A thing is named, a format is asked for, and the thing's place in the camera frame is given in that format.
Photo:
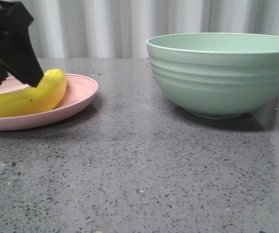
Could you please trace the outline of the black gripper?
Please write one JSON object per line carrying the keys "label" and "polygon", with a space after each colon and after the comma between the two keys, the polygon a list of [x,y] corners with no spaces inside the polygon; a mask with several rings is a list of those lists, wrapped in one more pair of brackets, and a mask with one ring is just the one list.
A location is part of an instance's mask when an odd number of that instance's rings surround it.
{"label": "black gripper", "polygon": [[23,3],[0,0],[0,85],[8,71],[29,86],[37,87],[40,83],[44,74],[30,41],[32,22]]}

